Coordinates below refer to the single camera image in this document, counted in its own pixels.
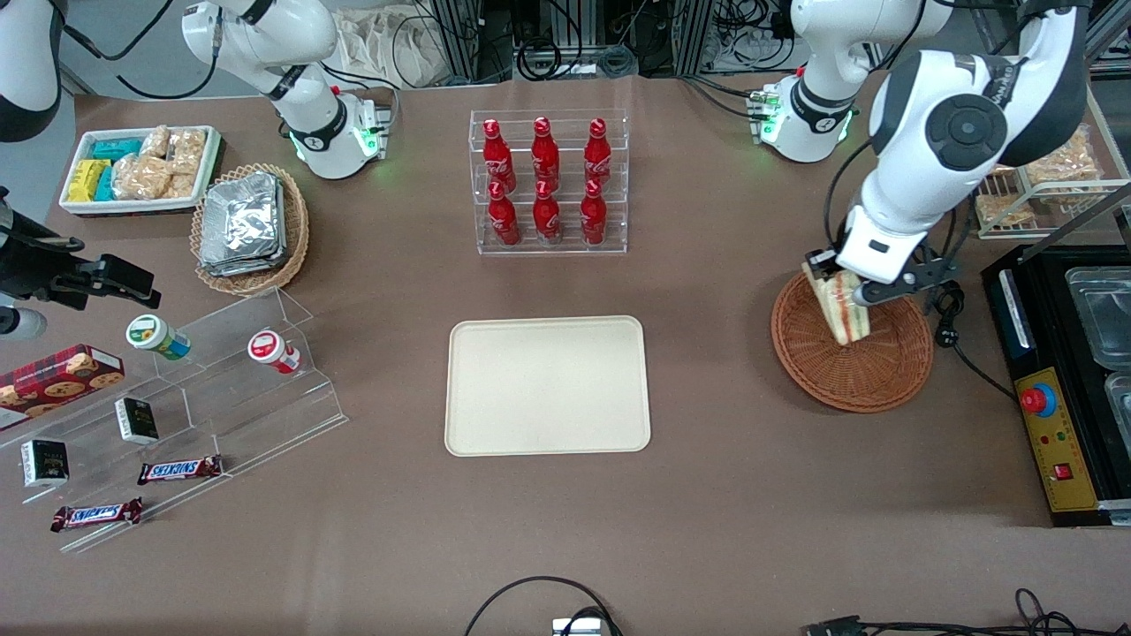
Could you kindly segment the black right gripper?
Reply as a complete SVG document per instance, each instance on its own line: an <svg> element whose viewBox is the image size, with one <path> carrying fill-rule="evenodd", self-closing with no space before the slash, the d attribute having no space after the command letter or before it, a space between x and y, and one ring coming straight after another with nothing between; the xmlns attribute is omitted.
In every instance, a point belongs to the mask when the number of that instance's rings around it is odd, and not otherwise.
<svg viewBox="0 0 1131 636"><path fill-rule="evenodd" d="M159 307L154 274L113 253L85 265L77 251L85 243L62 238L15 210L1 220L1 289L18 300L40 300L84 311L88 295L114 296L144 307Z"/></svg>

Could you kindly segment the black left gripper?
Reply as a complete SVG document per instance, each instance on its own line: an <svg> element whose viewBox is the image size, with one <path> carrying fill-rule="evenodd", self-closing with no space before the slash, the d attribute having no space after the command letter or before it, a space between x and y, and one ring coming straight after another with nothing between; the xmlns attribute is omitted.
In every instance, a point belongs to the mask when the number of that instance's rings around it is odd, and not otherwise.
<svg viewBox="0 0 1131 636"><path fill-rule="evenodd" d="M836 250L808 251L802 263L802 270L811 284L835 282L838 274ZM958 267L951 259L930 259L925 263L910 263L889 284L879 285L879 302L884 303L914 295L921 291L936 287L955 280Z"/></svg>

